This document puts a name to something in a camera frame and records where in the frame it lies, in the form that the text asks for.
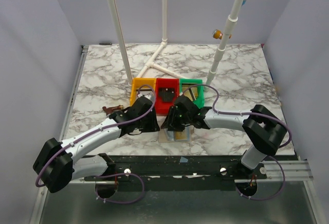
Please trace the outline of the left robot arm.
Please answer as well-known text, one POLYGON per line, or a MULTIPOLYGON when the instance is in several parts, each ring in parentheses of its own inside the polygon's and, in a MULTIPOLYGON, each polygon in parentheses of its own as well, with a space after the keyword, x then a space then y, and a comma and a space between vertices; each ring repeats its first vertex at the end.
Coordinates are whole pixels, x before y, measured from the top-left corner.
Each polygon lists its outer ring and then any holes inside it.
POLYGON ((79 178, 114 174, 115 164, 109 156, 89 152, 124 135, 138 130, 152 133, 160 130, 152 98, 141 96, 132 106, 115 111, 90 130, 69 139, 48 139, 38 154, 33 170, 37 173, 35 185, 47 187, 55 193, 69 182, 79 178))

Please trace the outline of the beige card holder wallet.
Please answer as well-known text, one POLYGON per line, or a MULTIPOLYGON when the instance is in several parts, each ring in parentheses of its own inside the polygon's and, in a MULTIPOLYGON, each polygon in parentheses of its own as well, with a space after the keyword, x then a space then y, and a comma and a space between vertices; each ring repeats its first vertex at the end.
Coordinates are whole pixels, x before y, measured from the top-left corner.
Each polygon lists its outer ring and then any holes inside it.
POLYGON ((188 126, 182 132, 168 131, 167 129, 161 129, 158 134, 158 141, 160 143, 171 143, 171 142, 190 142, 192 141, 192 134, 194 128, 188 126))

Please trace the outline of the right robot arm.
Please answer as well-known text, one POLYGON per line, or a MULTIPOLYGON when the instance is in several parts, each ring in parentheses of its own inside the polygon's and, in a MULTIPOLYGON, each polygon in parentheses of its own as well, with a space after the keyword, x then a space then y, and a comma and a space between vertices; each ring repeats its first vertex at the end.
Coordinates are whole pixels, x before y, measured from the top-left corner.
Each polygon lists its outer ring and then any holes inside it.
POLYGON ((263 105, 255 105, 246 112, 215 111, 210 106, 199 108, 186 96, 179 96, 169 108, 161 128, 182 132, 188 126, 245 132, 252 146, 242 155, 236 167, 249 174, 263 159, 276 154, 288 132, 286 125, 263 105))

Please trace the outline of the gold credit card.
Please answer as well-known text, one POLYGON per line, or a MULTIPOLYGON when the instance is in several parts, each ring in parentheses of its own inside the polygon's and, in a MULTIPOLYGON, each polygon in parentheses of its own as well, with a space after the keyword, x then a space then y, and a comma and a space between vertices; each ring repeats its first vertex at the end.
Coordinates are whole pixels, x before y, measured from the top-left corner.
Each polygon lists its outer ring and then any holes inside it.
POLYGON ((183 132, 174 132, 174 140, 175 141, 188 141, 189 140, 189 133, 183 132))

